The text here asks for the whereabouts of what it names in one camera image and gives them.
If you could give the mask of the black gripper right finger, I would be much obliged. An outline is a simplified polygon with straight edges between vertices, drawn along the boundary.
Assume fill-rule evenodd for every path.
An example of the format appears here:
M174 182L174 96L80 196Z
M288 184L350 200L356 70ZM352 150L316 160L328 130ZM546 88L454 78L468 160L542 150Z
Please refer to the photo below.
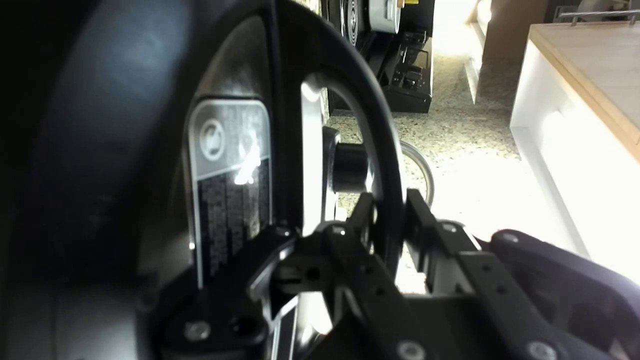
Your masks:
M412 190L404 244L426 296L402 300L402 352L416 360L614 360L620 280L522 232L482 242L434 218Z

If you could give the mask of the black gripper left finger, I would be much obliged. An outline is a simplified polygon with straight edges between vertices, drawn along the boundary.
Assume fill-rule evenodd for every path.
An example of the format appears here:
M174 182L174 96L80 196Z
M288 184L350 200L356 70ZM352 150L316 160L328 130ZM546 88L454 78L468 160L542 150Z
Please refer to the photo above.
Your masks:
M246 360L272 360L272 316L302 292L322 292L334 328L308 360L462 360L460 296L406 298L394 274L360 242L352 222L322 224L306 238L262 230L250 244L248 298L262 316Z

